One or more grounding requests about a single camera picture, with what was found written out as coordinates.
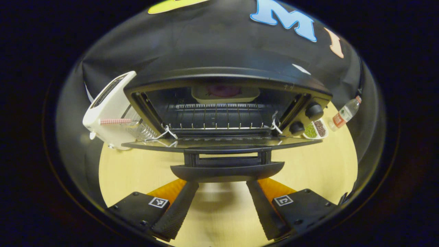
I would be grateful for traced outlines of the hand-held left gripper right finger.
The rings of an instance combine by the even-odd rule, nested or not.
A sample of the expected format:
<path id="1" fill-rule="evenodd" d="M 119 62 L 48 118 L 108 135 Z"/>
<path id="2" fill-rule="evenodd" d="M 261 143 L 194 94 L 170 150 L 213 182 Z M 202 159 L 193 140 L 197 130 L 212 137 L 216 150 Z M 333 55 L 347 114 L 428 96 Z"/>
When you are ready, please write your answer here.
<path id="1" fill-rule="evenodd" d="M 268 240 L 303 234 L 339 207 L 311 189 L 296 191 L 271 178 L 246 185 Z"/>

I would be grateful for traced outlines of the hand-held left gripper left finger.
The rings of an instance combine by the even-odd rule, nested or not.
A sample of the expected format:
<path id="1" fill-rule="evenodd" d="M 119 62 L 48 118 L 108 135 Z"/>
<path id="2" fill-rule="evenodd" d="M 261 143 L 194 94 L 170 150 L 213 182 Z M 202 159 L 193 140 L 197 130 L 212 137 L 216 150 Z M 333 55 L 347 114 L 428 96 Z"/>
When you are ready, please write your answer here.
<path id="1" fill-rule="evenodd" d="M 176 239 L 199 183 L 174 180 L 147 194 L 132 192 L 108 211 L 136 231 L 169 242 Z"/>

